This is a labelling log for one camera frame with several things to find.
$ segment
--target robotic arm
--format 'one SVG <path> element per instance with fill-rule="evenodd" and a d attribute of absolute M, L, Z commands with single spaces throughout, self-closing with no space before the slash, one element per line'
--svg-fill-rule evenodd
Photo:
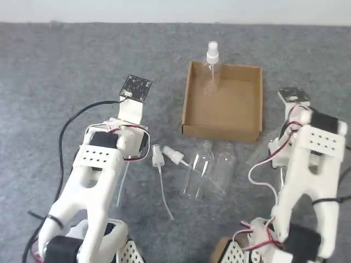
<path fill-rule="evenodd" d="M 71 175 L 38 235 L 38 252 L 45 263 L 120 262 L 128 228 L 123 221 L 108 219 L 107 213 L 123 163 L 139 161 L 150 150 L 147 127 L 140 125 L 150 86 L 147 79 L 129 75 L 118 117 L 87 128 Z M 87 211 L 88 219 L 63 236 L 64 227 L 80 210 Z"/>
<path fill-rule="evenodd" d="M 317 202 L 314 205 L 318 220 L 316 232 L 290 224 L 290 218 L 303 194 L 312 201 L 336 197 L 347 125 L 310 108 L 307 95 L 299 88 L 281 89 L 279 95 L 286 106 L 286 122 L 280 136 L 269 143 L 269 150 L 275 153 L 286 144 L 272 165 L 273 168 L 287 167 L 287 173 L 278 203 L 271 211 L 274 231 L 268 231 L 282 247 L 269 244 L 258 250 L 269 263 L 327 259 L 335 248 L 339 204 Z M 251 245 L 267 240 L 266 223 L 260 218 L 251 222 Z"/>

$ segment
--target white perforated bracket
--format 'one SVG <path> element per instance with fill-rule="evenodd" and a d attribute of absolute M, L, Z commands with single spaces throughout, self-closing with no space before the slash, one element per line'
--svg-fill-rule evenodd
<path fill-rule="evenodd" d="M 73 166 L 85 165 L 97 168 L 107 168 L 115 163 L 117 149 L 82 145 Z"/>
<path fill-rule="evenodd" d="M 137 250 L 137 246 L 132 240 L 127 242 L 122 252 L 120 252 L 116 258 L 116 263 L 144 263 L 142 256 Z"/>
<path fill-rule="evenodd" d="M 301 147 L 337 157 L 338 159 L 343 158 L 345 137 L 314 128 L 310 125 L 303 126 L 299 133 L 300 140 L 298 143 Z"/>
<path fill-rule="evenodd" d="M 243 251 L 238 242 L 230 242 L 220 263 L 264 263 L 257 250 Z"/>

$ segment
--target cardboard tray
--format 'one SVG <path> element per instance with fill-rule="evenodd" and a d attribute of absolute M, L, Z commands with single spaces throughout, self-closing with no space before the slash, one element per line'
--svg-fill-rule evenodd
<path fill-rule="evenodd" d="M 262 68 L 224 64 L 219 89 L 213 95 L 203 93 L 201 71 L 201 62 L 190 62 L 182 134 L 255 142 L 262 132 Z"/>

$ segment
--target black wire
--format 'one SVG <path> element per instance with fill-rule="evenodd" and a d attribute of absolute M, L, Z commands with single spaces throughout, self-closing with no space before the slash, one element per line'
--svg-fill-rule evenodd
<path fill-rule="evenodd" d="M 64 137 L 64 133 L 65 130 L 67 129 L 68 125 L 70 125 L 71 122 L 73 122 L 80 114 L 82 114 L 83 112 L 87 111 L 90 108 L 93 108 L 95 106 L 99 106 L 99 105 L 106 105 L 106 104 L 119 104 L 121 102 L 124 102 L 127 99 L 121 100 L 121 101 L 117 101 L 117 100 L 105 100 L 105 101 L 99 101 L 93 104 L 90 104 L 88 106 L 86 106 L 85 108 L 81 109 L 80 111 L 78 111 L 75 115 L 73 115 L 66 123 L 65 125 L 62 127 L 62 130 L 60 132 L 60 136 L 59 136 L 59 159 L 60 159 L 60 181 L 59 181 L 59 187 L 56 191 L 55 194 L 55 198 L 54 198 L 54 203 L 59 199 L 61 190 L 62 190 L 62 185 L 64 183 L 64 160 L 63 160 L 63 154 L 62 154 L 62 140 Z M 42 219 L 40 225 L 35 229 L 34 233 L 32 234 L 32 236 L 29 238 L 23 254 L 22 254 L 22 263 L 26 263 L 27 262 L 27 256 L 28 256 L 28 252 L 33 244 L 34 239 L 36 238 L 36 236 L 38 235 L 40 229 L 42 228 L 42 226 L 44 225 L 45 219 Z"/>
<path fill-rule="evenodd" d="M 321 198 L 321 199 L 317 199 L 315 201 L 312 202 L 312 205 L 321 203 L 321 202 L 337 202 L 337 203 L 343 203 L 347 200 L 351 199 L 351 195 L 349 196 L 340 196 L 340 197 L 336 197 L 336 198 Z"/>
<path fill-rule="evenodd" d="M 33 216 L 33 217 L 36 218 L 36 219 L 40 219 L 40 220 L 45 219 L 45 216 L 38 215 L 37 213 L 34 213 L 34 212 L 32 212 L 32 211 L 28 211 L 27 214 Z"/>
<path fill-rule="evenodd" d="M 348 167 L 339 177 L 339 183 L 338 183 L 338 187 L 340 187 L 342 181 L 346 178 L 346 176 L 350 173 L 351 171 L 351 166 Z"/>

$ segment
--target gray carpet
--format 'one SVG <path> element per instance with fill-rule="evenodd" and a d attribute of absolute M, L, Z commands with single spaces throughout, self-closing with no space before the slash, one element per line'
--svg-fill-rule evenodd
<path fill-rule="evenodd" d="M 222 61 L 259 65 L 264 71 L 264 133 L 283 121 L 276 91 L 300 86 L 313 106 L 351 123 L 351 28 L 196 24 L 0 24 L 0 262 L 19 262 L 38 221 L 26 212 L 45 214 L 59 180 L 58 135 L 75 112 L 95 101 L 117 99 L 129 73 L 154 80 L 142 123 L 152 144 L 170 145 L 189 160 L 202 140 L 182 137 L 185 81 L 189 60 L 201 60 L 209 40 L 219 42 Z M 64 137 L 67 173 L 87 125 L 118 113 L 99 106 L 79 117 Z M 262 144 L 236 144 L 239 162 L 223 200 L 191 202 L 178 192 L 185 169 L 166 160 L 166 198 L 175 221 L 161 202 L 151 156 L 130 166 L 122 206 L 110 216 L 124 220 L 147 262 L 207 262 L 223 235 L 239 230 L 240 220 L 268 217 L 273 196 L 252 186 L 247 160 L 264 157 Z M 214 143 L 214 152 L 218 150 Z M 351 161 L 346 153 L 343 169 Z M 267 164 L 256 178 L 272 181 Z M 351 176 L 340 188 L 350 194 Z M 308 199 L 293 220 L 314 225 Z M 351 262 L 351 202 L 341 205 L 337 248 L 331 262 Z"/>

